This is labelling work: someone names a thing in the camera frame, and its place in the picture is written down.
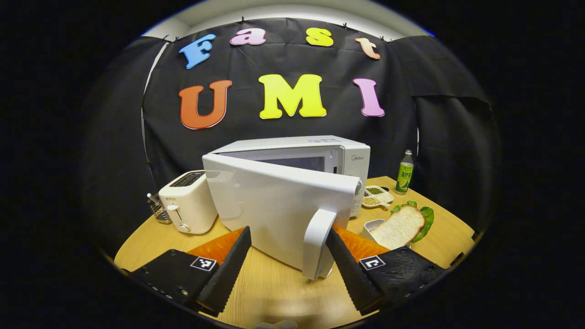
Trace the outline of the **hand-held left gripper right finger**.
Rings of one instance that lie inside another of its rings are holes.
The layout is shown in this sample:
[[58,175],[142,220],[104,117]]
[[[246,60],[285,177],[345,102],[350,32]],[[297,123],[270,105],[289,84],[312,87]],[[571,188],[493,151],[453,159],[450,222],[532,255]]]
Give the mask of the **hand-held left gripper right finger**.
[[340,227],[330,230],[326,246],[362,316],[401,306],[446,272],[408,247],[387,249]]

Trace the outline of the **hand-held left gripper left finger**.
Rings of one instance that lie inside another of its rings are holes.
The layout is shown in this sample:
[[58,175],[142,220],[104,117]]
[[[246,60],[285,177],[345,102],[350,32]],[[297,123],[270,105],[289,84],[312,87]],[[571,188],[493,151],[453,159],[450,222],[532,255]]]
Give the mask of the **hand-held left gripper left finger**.
[[241,227],[188,252],[169,249],[130,273],[140,285],[195,312],[223,312],[251,246]]

